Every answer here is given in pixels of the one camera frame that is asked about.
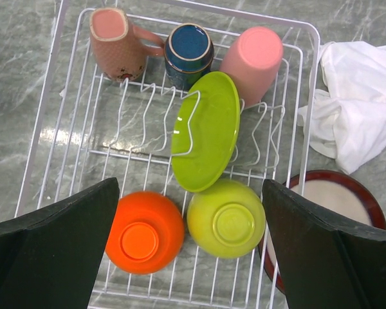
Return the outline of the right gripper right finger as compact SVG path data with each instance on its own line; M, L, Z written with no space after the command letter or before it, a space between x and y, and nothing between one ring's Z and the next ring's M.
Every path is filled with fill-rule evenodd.
M264 181L262 203L289 308L386 308L386 230L275 180Z

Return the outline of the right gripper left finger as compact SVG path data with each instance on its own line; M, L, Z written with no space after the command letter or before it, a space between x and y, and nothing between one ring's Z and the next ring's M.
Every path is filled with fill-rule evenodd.
M119 195L107 178L0 222L0 308L87 308Z

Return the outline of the brown rimmed round plate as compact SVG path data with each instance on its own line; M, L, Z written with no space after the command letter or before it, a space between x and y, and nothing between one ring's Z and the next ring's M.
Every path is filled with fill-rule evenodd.
M308 171L283 186L263 185L269 241L279 264L282 290L288 296L321 288L338 293L361 289L355 272L358 250L350 249L354 228L386 230L385 216L374 196L354 178L336 171Z

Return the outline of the orange bowl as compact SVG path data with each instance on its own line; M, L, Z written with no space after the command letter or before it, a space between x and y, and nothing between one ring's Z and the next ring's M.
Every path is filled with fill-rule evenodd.
M132 192L118 202L106 245L109 259L131 274L151 274L179 253L185 226L177 206L154 191Z

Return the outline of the green bowl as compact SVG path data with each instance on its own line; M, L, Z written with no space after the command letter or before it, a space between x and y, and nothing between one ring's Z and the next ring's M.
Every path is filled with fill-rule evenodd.
M193 195L187 209L187 227L205 252L233 259L259 244L266 215L260 197L249 186L222 178Z

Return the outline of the green plate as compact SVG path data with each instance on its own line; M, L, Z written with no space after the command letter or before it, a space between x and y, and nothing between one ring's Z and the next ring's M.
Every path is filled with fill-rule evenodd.
M227 167L240 124L239 96L232 79L213 71L189 90L171 138L172 170L182 188L200 192Z

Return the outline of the pink plastic cup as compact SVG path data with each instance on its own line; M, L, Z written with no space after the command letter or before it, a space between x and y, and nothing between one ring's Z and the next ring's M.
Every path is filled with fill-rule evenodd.
M232 43L219 70L233 80L248 109L261 101L274 82L282 57L280 37L269 28L254 26Z

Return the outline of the pink ceramic mug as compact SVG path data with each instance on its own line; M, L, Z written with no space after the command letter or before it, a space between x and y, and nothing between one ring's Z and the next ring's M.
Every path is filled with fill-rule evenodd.
M133 24L121 9L94 10L89 28L96 63L111 80L136 80L145 70L147 57L164 55L164 41Z

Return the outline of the dark blue ceramic mug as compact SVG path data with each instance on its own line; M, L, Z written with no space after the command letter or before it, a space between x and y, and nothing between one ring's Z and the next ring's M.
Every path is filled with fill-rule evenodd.
M164 57L166 74L172 85L188 91L202 76L210 73L214 45L200 25L184 23L167 37Z

